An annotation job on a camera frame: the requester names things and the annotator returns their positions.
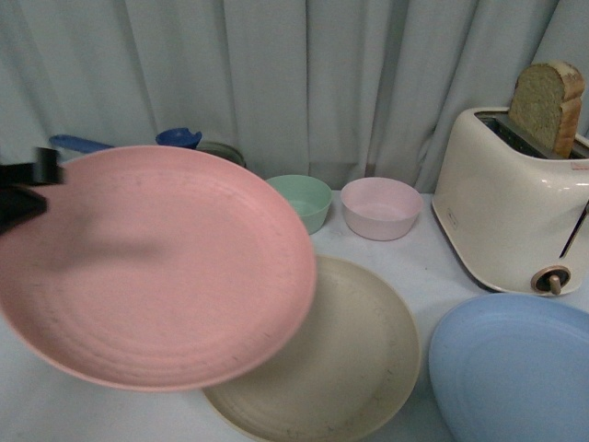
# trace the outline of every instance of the beige plate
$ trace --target beige plate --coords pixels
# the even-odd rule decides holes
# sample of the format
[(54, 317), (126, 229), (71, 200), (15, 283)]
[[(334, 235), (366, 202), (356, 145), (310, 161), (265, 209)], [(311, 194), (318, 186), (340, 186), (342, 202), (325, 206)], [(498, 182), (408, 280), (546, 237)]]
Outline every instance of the beige plate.
[(415, 320), (398, 294), (352, 262), (319, 256), (315, 301), (294, 338), (204, 393), (256, 440), (351, 441), (401, 408), (419, 369)]

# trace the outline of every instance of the toaster slot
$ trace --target toaster slot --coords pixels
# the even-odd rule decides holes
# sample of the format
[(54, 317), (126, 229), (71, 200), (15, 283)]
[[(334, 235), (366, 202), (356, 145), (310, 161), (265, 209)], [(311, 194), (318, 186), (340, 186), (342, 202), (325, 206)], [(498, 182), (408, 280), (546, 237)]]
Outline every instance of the toaster slot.
[(581, 216), (579, 216), (579, 219), (577, 219), (577, 223), (572, 228), (571, 235), (569, 236), (567, 243), (564, 245), (564, 249), (562, 249), (562, 252), (560, 253), (559, 258), (564, 258), (564, 256), (568, 253), (569, 249), (571, 248), (572, 242), (574, 241), (575, 237), (577, 236), (577, 233), (579, 233), (579, 230), (581, 229), (581, 226), (583, 225), (583, 221), (587, 217), (588, 212), (589, 212), (589, 201), (585, 205), (583, 212), (581, 213)]
[(504, 143), (520, 154), (535, 158), (562, 159), (538, 143), (526, 131), (511, 121), (507, 112), (478, 112), (475, 114)]

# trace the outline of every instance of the pink bowl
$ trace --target pink bowl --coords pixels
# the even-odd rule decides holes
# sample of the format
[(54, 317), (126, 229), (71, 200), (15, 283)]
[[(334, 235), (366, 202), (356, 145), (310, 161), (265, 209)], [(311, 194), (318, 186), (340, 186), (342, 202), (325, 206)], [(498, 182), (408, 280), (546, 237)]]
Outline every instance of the pink bowl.
[(404, 182), (362, 178), (341, 190), (343, 217), (361, 237), (388, 241), (410, 231), (422, 210), (422, 196)]

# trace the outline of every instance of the curtain fold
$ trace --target curtain fold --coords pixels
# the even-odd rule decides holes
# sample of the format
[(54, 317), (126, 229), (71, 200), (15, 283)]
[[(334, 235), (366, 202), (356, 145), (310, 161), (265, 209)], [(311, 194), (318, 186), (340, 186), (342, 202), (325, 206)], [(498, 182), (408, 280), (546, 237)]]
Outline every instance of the curtain fold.
[(433, 192), (458, 113), (508, 106), (533, 62), (589, 79), (588, 21), (585, 0), (6, 0), (0, 160), (54, 134), (138, 145), (189, 127), (262, 178)]

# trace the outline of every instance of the toaster knob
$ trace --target toaster knob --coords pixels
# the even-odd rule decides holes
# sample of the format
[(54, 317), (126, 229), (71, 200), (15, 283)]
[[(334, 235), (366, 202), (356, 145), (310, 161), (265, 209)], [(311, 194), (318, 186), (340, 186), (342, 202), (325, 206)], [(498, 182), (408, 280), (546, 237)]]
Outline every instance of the toaster knob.
[(532, 278), (532, 288), (540, 294), (560, 295), (562, 288), (571, 279), (571, 271), (562, 265), (553, 265), (540, 270)]

